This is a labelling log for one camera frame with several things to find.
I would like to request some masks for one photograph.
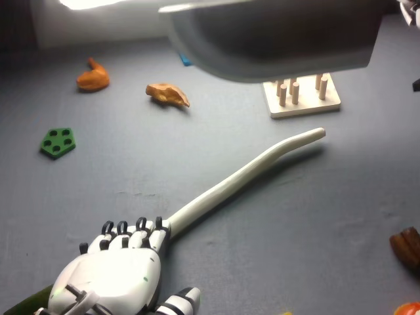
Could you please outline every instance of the gray surface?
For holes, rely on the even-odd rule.
[[[366,69],[335,73],[341,112],[271,120],[260,85],[184,68],[165,41],[15,56],[0,73],[1,310],[54,282],[108,219],[164,217],[288,136],[325,127],[176,241],[163,295],[203,290],[201,315],[392,314],[419,284],[388,237],[420,227],[420,33],[386,18]],[[88,56],[112,84],[79,94]],[[192,104],[160,108],[146,84]],[[77,147],[37,152],[51,127]]]

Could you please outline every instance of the orange croissant toy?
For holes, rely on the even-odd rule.
[[[86,71],[77,78],[77,86],[86,91],[97,91],[107,87],[110,84],[108,72],[93,58],[88,59],[91,71]]]
[[[408,303],[396,309],[394,315],[415,315],[420,310],[420,303]]]

